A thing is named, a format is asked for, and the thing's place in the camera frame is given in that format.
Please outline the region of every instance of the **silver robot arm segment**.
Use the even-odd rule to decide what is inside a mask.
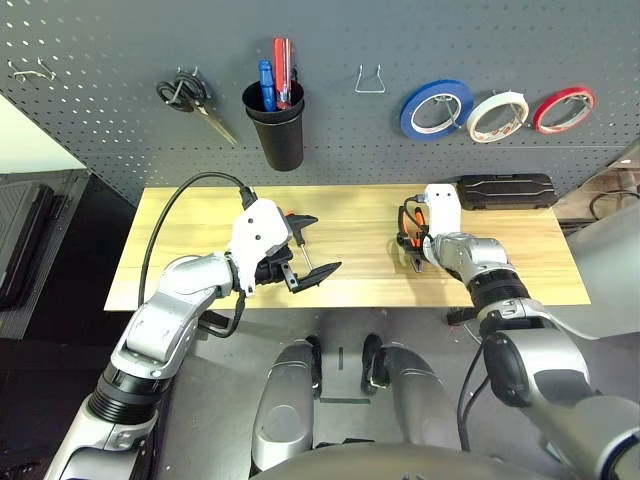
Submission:
[[[232,290],[253,295],[258,263],[290,238],[275,203],[257,199],[235,220],[229,252],[172,262],[157,291],[131,317],[45,479],[128,479],[156,423],[158,404],[193,343],[198,317]]]
[[[424,256],[469,291],[494,394],[520,408],[581,478],[637,478],[638,405],[591,389],[582,354],[530,298],[502,245],[460,232],[452,185],[429,185],[424,196]]]

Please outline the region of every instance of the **wooden table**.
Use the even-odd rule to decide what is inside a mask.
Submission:
[[[147,188],[116,271],[106,310],[135,310],[140,264],[151,230],[174,188]],[[284,211],[319,218],[304,236],[314,266],[342,261],[320,287],[290,293],[284,284],[259,286],[247,308],[445,307],[471,305],[462,284],[429,264],[415,273],[395,243],[398,206],[424,185],[257,187]],[[183,193],[158,236],[147,298],[164,267],[185,255],[223,251],[231,223],[241,213],[237,188],[194,187]],[[533,298],[546,305],[588,304],[589,296],[551,209],[463,211],[462,229],[494,237],[506,248]],[[292,240],[291,266],[308,269]],[[233,308],[236,295],[214,308]]]

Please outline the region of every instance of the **blue screwdriver handle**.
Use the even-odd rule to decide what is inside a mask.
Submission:
[[[276,93],[273,85],[273,69],[269,60],[260,60],[260,87],[262,88],[262,100],[265,112],[276,111]]]

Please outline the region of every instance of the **white tape roll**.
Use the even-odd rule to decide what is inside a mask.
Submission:
[[[476,125],[482,117],[484,117],[489,111],[494,108],[502,107],[504,105],[513,105],[516,115],[508,123],[503,126],[492,130],[491,132],[478,132]],[[502,140],[508,137],[513,132],[518,130],[527,121],[529,115],[529,105],[524,99],[524,95],[517,92],[504,92],[499,93],[486,99],[480,105],[473,109],[471,115],[467,119],[467,130],[471,138],[478,143],[491,143]]]

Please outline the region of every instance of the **pegboard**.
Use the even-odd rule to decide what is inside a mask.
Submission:
[[[4,63],[0,93],[137,203],[144,186],[178,185],[223,170],[252,185],[426,183],[460,174],[543,172],[560,193],[611,162],[639,135],[637,0],[0,0],[5,60],[37,67],[53,82],[19,84]],[[305,160],[276,172],[242,105],[289,36],[305,88]],[[387,92],[354,93],[358,66],[377,64]],[[240,144],[176,112],[155,93],[177,66],[197,65],[216,113]],[[475,103],[492,91],[525,94],[532,110],[554,91],[585,84],[597,117],[561,135],[522,128],[480,145],[460,130],[436,143],[404,137],[399,110],[439,78],[467,83]]]

